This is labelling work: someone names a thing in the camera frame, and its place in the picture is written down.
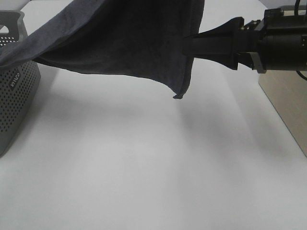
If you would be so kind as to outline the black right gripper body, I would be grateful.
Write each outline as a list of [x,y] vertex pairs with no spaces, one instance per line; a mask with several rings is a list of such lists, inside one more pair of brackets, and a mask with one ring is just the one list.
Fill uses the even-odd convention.
[[244,24],[244,19],[239,21],[238,29],[234,33],[233,52],[237,62],[243,64],[257,73],[266,73],[265,65],[261,55],[261,39],[264,34],[264,22],[252,20]]

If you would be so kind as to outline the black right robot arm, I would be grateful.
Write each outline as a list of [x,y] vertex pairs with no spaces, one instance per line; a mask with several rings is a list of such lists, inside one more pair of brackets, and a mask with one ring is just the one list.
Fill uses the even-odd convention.
[[235,17],[203,33],[184,38],[183,54],[236,70],[239,64],[258,73],[307,69],[307,17],[285,15],[281,8],[264,12],[262,20],[244,23]]

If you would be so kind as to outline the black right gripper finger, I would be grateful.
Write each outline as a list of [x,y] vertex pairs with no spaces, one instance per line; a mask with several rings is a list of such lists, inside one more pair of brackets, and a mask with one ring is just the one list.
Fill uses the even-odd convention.
[[243,25],[244,18],[235,17],[214,29],[199,34],[193,34],[185,37],[184,39],[229,36],[238,32]]
[[233,70],[238,68],[232,38],[194,38],[191,50],[195,58],[211,60]]

